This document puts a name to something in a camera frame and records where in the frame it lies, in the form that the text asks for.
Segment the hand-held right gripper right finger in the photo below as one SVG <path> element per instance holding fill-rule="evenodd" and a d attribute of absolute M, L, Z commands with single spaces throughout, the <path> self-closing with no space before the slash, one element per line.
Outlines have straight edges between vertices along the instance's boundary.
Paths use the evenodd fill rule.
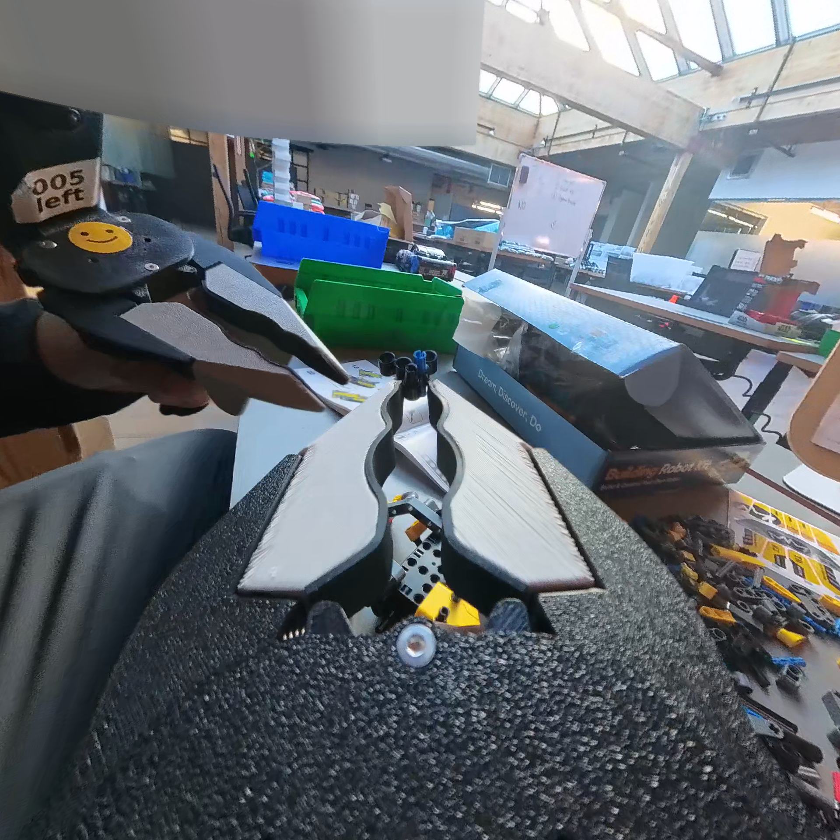
<path fill-rule="evenodd" d="M 532 447 L 441 380 L 428 386 L 442 507 L 442 569 L 461 597 L 577 592 L 596 577 Z"/>

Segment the black connector piece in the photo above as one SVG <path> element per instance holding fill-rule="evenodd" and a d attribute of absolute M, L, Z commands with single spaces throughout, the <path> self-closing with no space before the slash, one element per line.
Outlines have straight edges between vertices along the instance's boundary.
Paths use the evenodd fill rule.
<path fill-rule="evenodd" d="M 401 385 L 404 400 L 416 401 L 427 394 L 429 380 L 438 370 L 438 353 L 433 350 L 416 350 L 410 355 L 384 352 L 377 363 L 382 376 L 391 376 Z"/>

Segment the person's left forearm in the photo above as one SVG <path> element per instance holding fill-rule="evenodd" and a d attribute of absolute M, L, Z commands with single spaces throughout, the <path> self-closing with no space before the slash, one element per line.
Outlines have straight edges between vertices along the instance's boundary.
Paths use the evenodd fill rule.
<path fill-rule="evenodd" d="M 83 417 L 81 391 L 57 380 L 39 358 L 35 327 L 45 313 L 33 299 L 1 306 L 3 437 L 72 425 L 96 417 Z"/>

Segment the person's left hand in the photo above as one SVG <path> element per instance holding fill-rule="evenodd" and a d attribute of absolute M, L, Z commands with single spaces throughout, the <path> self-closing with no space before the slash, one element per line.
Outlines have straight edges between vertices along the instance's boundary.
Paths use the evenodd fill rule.
<path fill-rule="evenodd" d="M 64 320 L 45 313 L 35 327 L 39 358 L 60 382 L 81 392 L 83 417 L 115 414 L 143 398 L 194 414 L 211 398 L 192 377 L 154 360 L 128 360 L 94 350 Z"/>

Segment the open instruction booklet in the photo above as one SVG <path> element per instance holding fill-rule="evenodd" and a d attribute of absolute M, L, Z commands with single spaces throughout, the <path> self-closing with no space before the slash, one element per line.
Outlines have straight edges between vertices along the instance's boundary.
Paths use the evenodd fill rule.
<path fill-rule="evenodd" d="M 340 385 L 325 375 L 293 359 L 293 373 L 316 396 L 340 415 L 352 412 L 358 405 L 382 390 L 389 390 L 392 377 L 384 376 L 375 364 L 358 360 L 343 365 L 349 381 Z M 448 481 L 437 465 L 437 433 L 429 422 L 427 390 L 416 400 L 403 399 L 403 422 L 394 436 L 395 449 L 443 492 Z"/>

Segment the blue plastic bin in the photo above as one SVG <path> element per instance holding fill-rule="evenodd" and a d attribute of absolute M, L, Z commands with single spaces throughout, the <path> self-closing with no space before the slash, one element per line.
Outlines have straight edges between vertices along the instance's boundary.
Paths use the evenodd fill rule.
<path fill-rule="evenodd" d="M 262 255 L 281 263 L 315 259 L 370 268 L 381 267 L 390 237 L 386 227 L 263 201 L 252 233 Z"/>

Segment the yellow grey brick vehicle model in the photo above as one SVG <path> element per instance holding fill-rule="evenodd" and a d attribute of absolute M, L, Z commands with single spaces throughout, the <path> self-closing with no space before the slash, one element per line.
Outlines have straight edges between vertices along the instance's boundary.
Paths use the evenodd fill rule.
<path fill-rule="evenodd" d="M 375 634 L 391 631 L 409 618 L 445 627 L 452 632 L 477 634 L 484 625 L 480 612 L 460 598 L 443 573 L 443 516 L 435 499 L 421 500 L 415 491 L 402 493 L 388 504 L 388 522 L 411 518 L 405 536 L 413 549 L 392 562 L 392 576 L 371 611 Z"/>

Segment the blue cardboard kit box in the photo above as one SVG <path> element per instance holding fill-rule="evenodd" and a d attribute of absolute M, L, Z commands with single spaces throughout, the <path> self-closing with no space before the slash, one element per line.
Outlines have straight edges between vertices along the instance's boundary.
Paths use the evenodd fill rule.
<path fill-rule="evenodd" d="M 602 496 L 740 480 L 764 447 L 685 345 L 491 269 L 464 305 L 528 324 L 517 378 L 456 345 L 458 374 L 528 444 Z"/>

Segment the green plastic bin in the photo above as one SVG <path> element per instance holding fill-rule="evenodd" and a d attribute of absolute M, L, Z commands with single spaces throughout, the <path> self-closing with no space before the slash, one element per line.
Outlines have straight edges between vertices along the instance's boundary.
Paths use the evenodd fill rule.
<path fill-rule="evenodd" d="M 462 290 L 397 270 L 303 259 L 297 313 L 330 347 L 455 351 Z"/>

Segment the black toy car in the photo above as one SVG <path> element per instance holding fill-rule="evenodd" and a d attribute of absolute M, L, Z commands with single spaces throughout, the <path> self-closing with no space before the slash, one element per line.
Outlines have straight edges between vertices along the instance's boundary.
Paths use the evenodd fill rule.
<path fill-rule="evenodd" d="M 442 249 L 418 244 L 400 249 L 395 256 L 395 267 L 426 280 L 438 278 L 446 282 L 451 282 L 456 273 L 455 262 L 448 259 Z"/>

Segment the pile of loose building pieces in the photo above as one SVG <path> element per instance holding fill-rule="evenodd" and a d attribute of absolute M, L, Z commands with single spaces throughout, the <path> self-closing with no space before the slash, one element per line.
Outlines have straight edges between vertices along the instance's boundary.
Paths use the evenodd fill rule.
<path fill-rule="evenodd" d="M 636 517 L 633 529 L 692 601 L 753 732 L 817 822 L 838 838 L 838 602 L 805 583 L 803 558 L 702 517 Z"/>

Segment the long wooden table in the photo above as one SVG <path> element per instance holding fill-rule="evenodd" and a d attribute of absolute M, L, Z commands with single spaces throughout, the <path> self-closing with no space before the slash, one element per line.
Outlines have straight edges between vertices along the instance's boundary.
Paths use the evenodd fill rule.
<path fill-rule="evenodd" d="M 576 295 L 581 301 L 586 296 L 598 298 L 636 310 L 637 312 L 643 312 L 649 316 L 679 322 L 685 326 L 729 337 L 736 341 L 749 344 L 756 349 L 772 353 L 783 352 L 788 354 L 812 355 L 815 356 L 817 363 L 821 364 L 824 362 L 824 358 L 817 352 L 818 344 L 816 343 L 790 339 L 773 333 L 756 332 L 741 327 L 738 324 L 730 323 L 723 316 L 699 311 L 678 303 L 645 295 L 637 295 L 631 292 L 586 286 L 579 283 L 570 284 L 569 292 L 570 294 Z"/>

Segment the yellow black sticker sheet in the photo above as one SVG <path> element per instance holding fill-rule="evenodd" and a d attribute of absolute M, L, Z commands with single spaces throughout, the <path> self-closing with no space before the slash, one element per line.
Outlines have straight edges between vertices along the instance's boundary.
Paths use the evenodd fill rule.
<path fill-rule="evenodd" d="M 740 554 L 786 591 L 838 615 L 838 537 L 735 490 L 728 493 L 728 528 Z"/>

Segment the whiteboard on stand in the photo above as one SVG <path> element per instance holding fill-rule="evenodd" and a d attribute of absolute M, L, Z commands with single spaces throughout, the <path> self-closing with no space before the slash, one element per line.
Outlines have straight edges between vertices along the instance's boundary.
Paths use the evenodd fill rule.
<path fill-rule="evenodd" d="M 500 241 L 554 256 L 577 258 L 591 235 L 606 184 L 522 154 L 500 221 Z"/>

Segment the black laptop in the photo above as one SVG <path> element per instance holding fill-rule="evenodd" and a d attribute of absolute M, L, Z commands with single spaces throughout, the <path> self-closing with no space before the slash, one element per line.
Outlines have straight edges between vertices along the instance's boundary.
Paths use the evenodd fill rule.
<path fill-rule="evenodd" d="M 729 319 L 759 278 L 756 271 L 712 266 L 683 305 Z"/>

